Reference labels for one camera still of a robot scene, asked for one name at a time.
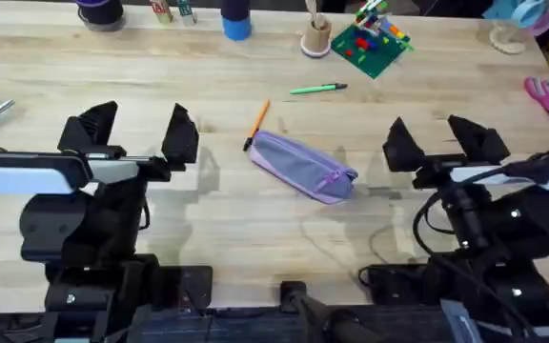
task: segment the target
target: scissor handle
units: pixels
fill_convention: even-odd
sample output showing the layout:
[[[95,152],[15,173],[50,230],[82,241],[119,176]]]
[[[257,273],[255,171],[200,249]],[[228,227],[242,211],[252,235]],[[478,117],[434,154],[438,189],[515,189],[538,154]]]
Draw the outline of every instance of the scissor handle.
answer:
[[[549,81],[529,76],[524,79],[524,88],[532,98],[549,111]]]

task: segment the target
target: pink object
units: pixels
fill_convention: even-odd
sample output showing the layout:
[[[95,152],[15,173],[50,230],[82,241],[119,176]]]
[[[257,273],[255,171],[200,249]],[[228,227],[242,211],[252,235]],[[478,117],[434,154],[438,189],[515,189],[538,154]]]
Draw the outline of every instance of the pink object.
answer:
[[[535,76],[524,79],[524,88],[544,110],[549,112],[549,81],[541,80]]]
[[[541,17],[530,27],[524,28],[527,32],[534,36],[539,36],[549,29],[549,11],[546,11]]]

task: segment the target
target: green lego baseplate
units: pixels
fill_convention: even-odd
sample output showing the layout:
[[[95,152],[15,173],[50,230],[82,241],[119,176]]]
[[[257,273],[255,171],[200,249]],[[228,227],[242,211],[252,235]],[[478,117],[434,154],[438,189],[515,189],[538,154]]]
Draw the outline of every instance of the green lego baseplate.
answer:
[[[334,38],[332,50],[358,67],[372,78],[379,76],[396,58],[406,50],[404,44],[382,33],[379,37],[370,38],[376,43],[375,50],[363,50],[357,46],[355,25],[349,26],[345,31]],[[404,36],[403,42],[410,42],[410,37]]]

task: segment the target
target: wooden table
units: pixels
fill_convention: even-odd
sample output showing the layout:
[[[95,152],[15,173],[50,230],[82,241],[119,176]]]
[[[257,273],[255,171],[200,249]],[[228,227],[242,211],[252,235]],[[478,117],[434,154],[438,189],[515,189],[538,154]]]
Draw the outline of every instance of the wooden table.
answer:
[[[326,303],[367,303],[358,268],[424,259],[410,222],[429,192],[412,190],[410,174],[390,173],[381,151],[397,116],[428,152],[460,151],[445,121],[451,113],[496,128],[515,158],[549,149],[549,119],[522,87],[527,75],[549,78],[545,60],[533,43],[519,56],[493,50],[490,22],[394,17],[417,50],[372,80],[334,53],[313,60],[300,52],[307,13],[253,11],[254,34],[235,43],[217,10],[197,12],[198,23],[184,28],[160,25],[147,6],[126,7],[125,29],[98,33],[72,4],[0,1],[0,102],[16,100],[0,117],[0,146],[55,151],[68,116],[113,99],[111,143],[152,153],[173,104],[187,107],[201,135],[199,161],[150,186],[152,227],[137,249],[165,264],[213,266],[215,307],[276,304],[287,279],[306,281]],[[352,20],[329,17],[334,32]],[[330,82],[349,89],[289,94]],[[263,129],[357,169],[353,199],[322,205],[250,162],[241,147],[266,98]],[[0,195],[0,312],[39,310],[47,288],[42,266],[19,256],[18,218],[30,197]],[[446,227],[441,209],[434,213]],[[424,236],[436,250],[455,246]],[[542,269],[549,278],[549,260]]]

